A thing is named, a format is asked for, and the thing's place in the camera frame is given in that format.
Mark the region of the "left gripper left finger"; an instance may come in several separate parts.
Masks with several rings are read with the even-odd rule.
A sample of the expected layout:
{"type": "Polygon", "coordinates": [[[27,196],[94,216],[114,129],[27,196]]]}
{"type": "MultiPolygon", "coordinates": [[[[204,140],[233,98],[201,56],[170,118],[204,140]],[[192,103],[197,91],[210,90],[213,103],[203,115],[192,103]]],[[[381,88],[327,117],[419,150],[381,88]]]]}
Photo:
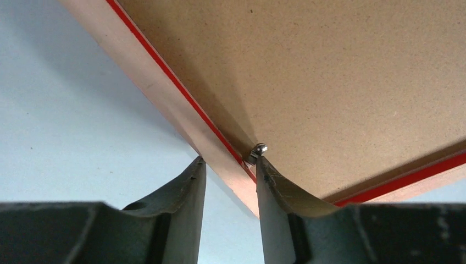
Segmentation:
{"type": "Polygon", "coordinates": [[[1,204],[1,263],[197,263],[206,163],[118,210],[103,202],[1,204]]]}

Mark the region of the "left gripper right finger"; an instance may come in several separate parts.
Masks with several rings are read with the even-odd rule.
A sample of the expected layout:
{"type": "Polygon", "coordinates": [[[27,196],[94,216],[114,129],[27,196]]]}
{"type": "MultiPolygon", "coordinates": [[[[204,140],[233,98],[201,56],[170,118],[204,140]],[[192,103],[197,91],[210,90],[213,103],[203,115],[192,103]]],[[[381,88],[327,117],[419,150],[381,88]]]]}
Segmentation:
{"type": "Polygon", "coordinates": [[[265,157],[257,195],[266,263],[465,263],[465,204],[338,207],[303,190],[265,157]]]}

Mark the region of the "red wooden picture frame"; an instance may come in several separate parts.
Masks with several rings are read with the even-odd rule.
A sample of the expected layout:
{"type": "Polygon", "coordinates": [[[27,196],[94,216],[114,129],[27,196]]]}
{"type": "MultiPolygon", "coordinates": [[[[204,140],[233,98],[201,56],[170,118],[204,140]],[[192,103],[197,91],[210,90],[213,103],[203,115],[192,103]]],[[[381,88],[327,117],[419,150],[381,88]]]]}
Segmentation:
{"type": "MultiPolygon", "coordinates": [[[[117,1],[63,1],[63,6],[258,216],[255,169],[228,143],[122,6],[117,1]]],[[[464,178],[465,148],[458,147],[421,164],[397,169],[385,180],[364,181],[326,200],[336,206],[401,202],[464,178]]]]}

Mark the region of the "brown backing board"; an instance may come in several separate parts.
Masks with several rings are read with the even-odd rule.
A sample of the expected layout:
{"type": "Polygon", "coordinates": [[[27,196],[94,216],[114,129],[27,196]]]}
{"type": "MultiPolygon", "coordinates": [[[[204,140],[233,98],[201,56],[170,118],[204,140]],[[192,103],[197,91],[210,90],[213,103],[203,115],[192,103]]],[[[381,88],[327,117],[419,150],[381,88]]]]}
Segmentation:
{"type": "Polygon", "coordinates": [[[337,201],[465,149],[465,1],[120,1],[241,155],[337,201]]]}

